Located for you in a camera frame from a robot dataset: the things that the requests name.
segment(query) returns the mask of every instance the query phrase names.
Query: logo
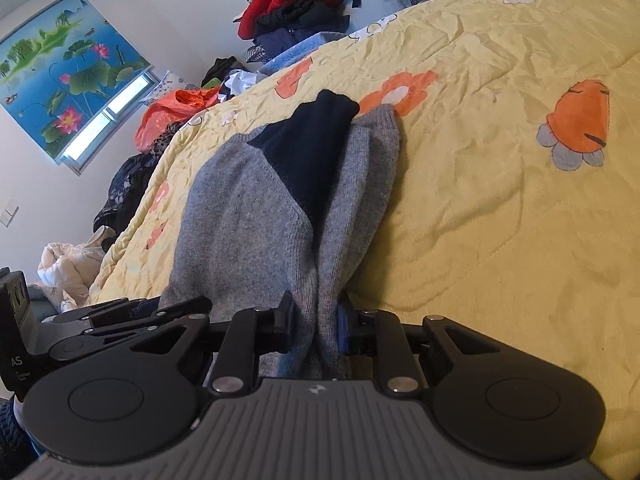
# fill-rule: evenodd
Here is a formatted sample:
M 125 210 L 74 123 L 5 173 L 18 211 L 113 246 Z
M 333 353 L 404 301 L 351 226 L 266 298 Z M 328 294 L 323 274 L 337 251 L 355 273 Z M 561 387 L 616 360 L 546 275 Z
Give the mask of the logo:
M 326 388 L 322 384 L 316 384 L 316 386 L 309 388 L 309 391 L 315 396 L 319 396 L 326 391 Z

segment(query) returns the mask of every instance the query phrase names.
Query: gray sweater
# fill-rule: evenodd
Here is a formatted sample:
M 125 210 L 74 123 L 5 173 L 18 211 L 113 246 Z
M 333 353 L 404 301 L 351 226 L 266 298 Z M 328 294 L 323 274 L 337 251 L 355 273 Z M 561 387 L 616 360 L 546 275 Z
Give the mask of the gray sweater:
M 278 306 L 290 290 L 294 347 L 260 359 L 260 374 L 346 378 L 337 297 L 382 219 L 398 159 L 390 105 L 355 120 L 358 105 L 328 90 L 292 117 L 226 142 L 187 200 L 161 308 L 195 296 L 212 321 Z

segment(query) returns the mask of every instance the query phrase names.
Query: yellow bed sheet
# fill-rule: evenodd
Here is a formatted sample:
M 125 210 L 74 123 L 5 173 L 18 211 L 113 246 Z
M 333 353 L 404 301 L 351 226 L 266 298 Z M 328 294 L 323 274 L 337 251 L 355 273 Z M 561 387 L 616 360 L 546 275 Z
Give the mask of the yellow bed sheet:
M 190 121 L 91 290 L 159 295 L 188 190 L 229 137 L 323 88 L 396 105 L 398 176 L 351 280 L 361 306 L 447 317 L 593 383 L 593 455 L 640 471 L 640 0 L 433 0 Z

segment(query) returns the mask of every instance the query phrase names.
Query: orange plastic bag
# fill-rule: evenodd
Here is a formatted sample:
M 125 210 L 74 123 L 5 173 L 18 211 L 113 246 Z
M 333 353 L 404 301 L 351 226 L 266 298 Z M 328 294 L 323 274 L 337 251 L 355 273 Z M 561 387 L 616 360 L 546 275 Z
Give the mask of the orange plastic bag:
M 136 148 L 146 153 L 169 123 L 188 121 L 195 114 L 218 104 L 220 86 L 209 90 L 175 90 L 153 103 L 142 116 L 136 132 Z

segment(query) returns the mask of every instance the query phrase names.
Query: lotus painting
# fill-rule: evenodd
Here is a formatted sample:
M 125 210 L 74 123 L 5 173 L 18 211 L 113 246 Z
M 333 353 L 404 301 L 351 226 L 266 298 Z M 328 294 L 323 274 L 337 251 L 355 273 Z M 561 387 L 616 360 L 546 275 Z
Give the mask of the lotus painting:
M 0 100 L 56 159 L 148 65 L 87 0 L 61 0 L 0 43 Z

